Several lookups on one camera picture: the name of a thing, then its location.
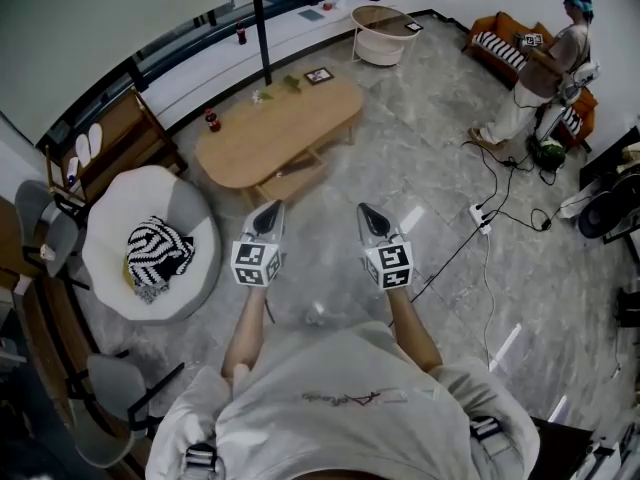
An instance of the picture frame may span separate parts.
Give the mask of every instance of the picture frame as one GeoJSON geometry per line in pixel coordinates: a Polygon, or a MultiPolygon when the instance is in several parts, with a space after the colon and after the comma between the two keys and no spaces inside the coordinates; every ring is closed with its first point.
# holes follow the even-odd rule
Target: picture frame
{"type": "Polygon", "coordinates": [[[420,23],[416,23],[415,21],[407,23],[405,25],[405,28],[408,28],[409,30],[411,30],[411,32],[420,32],[421,30],[424,30],[424,27],[420,25],[420,23]]]}
{"type": "Polygon", "coordinates": [[[304,77],[311,85],[318,85],[329,80],[333,80],[334,76],[327,68],[318,68],[304,74],[304,77]]]}

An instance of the black metal pole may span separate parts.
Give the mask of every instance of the black metal pole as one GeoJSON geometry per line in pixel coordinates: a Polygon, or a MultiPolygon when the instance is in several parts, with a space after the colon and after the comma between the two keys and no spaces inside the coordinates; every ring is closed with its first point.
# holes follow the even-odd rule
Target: black metal pole
{"type": "Polygon", "coordinates": [[[262,0],[253,0],[253,8],[256,13],[256,28],[258,29],[258,42],[260,43],[260,55],[262,57],[262,70],[264,81],[271,85],[271,64],[269,63],[269,45],[267,45],[267,30],[264,24],[264,7],[262,0]]]}

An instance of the white pants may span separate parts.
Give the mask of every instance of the white pants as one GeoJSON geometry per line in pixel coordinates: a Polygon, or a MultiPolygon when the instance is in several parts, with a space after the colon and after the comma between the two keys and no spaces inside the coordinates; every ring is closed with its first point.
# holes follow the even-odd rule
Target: white pants
{"type": "Polygon", "coordinates": [[[492,144],[513,139],[529,124],[538,107],[550,99],[538,96],[518,82],[502,102],[495,121],[480,128],[480,135],[492,144]]]}

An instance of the gray tiled floor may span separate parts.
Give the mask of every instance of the gray tiled floor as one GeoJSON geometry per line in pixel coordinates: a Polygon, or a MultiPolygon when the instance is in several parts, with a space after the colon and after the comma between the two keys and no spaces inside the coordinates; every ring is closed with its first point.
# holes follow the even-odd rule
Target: gray tiled floor
{"type": "MultiPolygon", "coordinates": [[[[385,298],[362,271],[355,205],[379,204],[403,219],[416,207],[422,217],[408,233],[416,257],[412,293],[434,275],[474,227],[471,203],[487,198],[494,178],[473,147],[461,147],[466,129],[490,118],[507,90],[482,66],[460,53],[464,35],[452,25],[420,18],[425,27],[403,68],[352,63],[349,40],[315,52],[275,73],[325,65],[351,77],[365,95],[365,112],[356,143],[337,142],[328,151],[329,173],[289,208],[285,247],[288,256],[269,291],[277,322],[304,323],[321,306],[329,324],[348,325],[368,318],[390,321],[385,298]]],[[[248,87],[219,105],[223,112],[248,87]]],[[[194,161],[194,147],[205,129],[197,120],[176,141],[189,161],[185,177],[204,193],[221,230],[228,262],[230,242],[245,209],[239,196],[211,182],[194,161]]],[[[522,137],[502,153],[522,158],[522,137]]],[[[549,187],[533,172],[516,171],[504,206],[524,221],[534,206],[551,214],[578,187],[584,151],[573,151],[556,183],[549,187]]],[[[508,170],[495,166],[498,196],[506,194],[508,170]]],[[[609,430],[632,404],[635,334],[621,330],[616,365],[613,293],[633,277],[635,267],[623,241],[587,241],[570,223],[554,220],[549,232],[535,233],[504,217],[492,223],[487,282],[483,266],[488,241],[477,235],[416,301],[416,308],[441,347],[444,359],[471,355],[486,360],[486,343],[497,354],[513,328],[522,331],[496,373],[533,415],[549,417],[563,395],[566,423],[609,430]]],[[[203,364],[219,365],[244,301],[228,268],[204,304],[186,321],[165,327],[133,325],[100,304],[93,294],[78,297],[105,351],[123,347],[151,381],[178,361],[187,368],[156,410],[162,411],[203,364]]]]}

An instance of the wooden coffee table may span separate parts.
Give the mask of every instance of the wooden coffee table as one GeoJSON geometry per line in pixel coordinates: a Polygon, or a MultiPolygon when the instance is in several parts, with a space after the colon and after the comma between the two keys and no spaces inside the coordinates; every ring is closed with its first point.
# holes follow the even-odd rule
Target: wooden coffee table
{"type": "Polygon", "coordinates": [[[242,191],[250,208],[256,198],[291,200],[320,179],[326,162],[319,148],[340,130],[349,128],[353,142],[363,106],[358,86],[341,76],[317,85],[295,76],[300,92],[271,85],[262,92],[273,99],[235,105],[220,116],[219,132],[198,140],[196,158],[209,177],[242,191]]]}

